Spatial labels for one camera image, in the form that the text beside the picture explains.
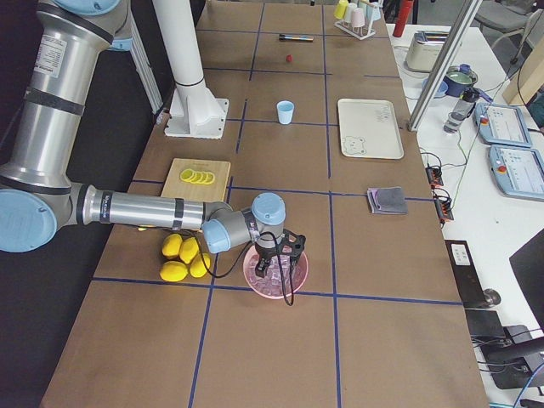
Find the cutting board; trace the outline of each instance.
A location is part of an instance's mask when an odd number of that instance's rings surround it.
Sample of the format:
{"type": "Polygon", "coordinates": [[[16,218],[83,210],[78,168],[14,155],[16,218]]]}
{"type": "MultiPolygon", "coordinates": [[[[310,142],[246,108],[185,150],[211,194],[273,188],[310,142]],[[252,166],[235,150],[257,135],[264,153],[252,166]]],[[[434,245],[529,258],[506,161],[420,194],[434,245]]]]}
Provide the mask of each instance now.
{"type": "Polygon", "coordinates": [[[224,201],[229,179],[230,162],[196,159],[173,159],[161,197],[183,198],[190,201],[224,201]],[[179,178],[186,168],[196,171],[212,172],[215,181],[210,185],[191,184],[179,178]]]}

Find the folded cloth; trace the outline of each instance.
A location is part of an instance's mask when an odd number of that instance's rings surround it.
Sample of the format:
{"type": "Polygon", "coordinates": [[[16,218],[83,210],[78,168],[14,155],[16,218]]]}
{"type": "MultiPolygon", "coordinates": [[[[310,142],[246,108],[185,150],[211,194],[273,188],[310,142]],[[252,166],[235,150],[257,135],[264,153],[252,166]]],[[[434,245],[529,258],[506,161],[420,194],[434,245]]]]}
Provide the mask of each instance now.
{"type": "Polygon", "coordinates": [[[387,189],[370,188],[367,191],[368,201],[373,214],[407,214],[405,193],[402,187],[387,189]]]}

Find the red cylinder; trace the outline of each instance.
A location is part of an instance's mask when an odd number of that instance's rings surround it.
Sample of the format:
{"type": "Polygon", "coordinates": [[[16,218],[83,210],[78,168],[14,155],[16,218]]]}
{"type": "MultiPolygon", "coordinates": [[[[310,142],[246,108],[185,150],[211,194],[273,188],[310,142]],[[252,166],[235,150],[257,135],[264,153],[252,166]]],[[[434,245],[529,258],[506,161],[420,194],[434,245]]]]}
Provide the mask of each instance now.
{"type": "Polygon", "coordinates": [[[412,6],[414,5],[414,0],[402,0],[400,5],[399,19],[397,24],[394,25],[393,37],[401,37],[402,33],[405,30],[406,21],[408,21],[408,16],[412,6]]]}

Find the label on robot arm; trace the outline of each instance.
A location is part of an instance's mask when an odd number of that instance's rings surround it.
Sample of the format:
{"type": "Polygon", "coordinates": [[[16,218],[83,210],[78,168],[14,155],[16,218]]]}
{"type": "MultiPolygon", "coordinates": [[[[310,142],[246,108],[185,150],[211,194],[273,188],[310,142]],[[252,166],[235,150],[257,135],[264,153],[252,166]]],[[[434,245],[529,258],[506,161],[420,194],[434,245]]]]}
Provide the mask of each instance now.
{"type": "Polygon", "coordinates": [[[44,34],[37,51],[34,71],[58,78],[62,59],[65,57],[66,44],[66,41],[44,34]]]}
{"type": "Polygon", "coordinates": [[[456,265],[470,266],[470,259],[468,258],[467,248],[462,244],[451,244],[451,253],[456,261],[456,265]]]}

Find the water bottle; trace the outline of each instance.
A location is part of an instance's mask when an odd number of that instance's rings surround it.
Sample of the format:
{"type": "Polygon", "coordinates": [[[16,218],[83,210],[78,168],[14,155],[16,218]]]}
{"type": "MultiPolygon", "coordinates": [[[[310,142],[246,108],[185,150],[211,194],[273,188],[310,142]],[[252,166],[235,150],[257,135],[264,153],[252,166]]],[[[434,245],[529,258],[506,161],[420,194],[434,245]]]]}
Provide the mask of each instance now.
{"type": "Polygon", "coordinates": [[[445,121],[444,130],[447,133],[454,133],[459,130],[462,121],[467,119],[476,106],[476,101],[479,99],[479,92],[476,88],[468,87],[461,94],[457,101],[456,107],[448,114],[448,120],[445,121]]]}

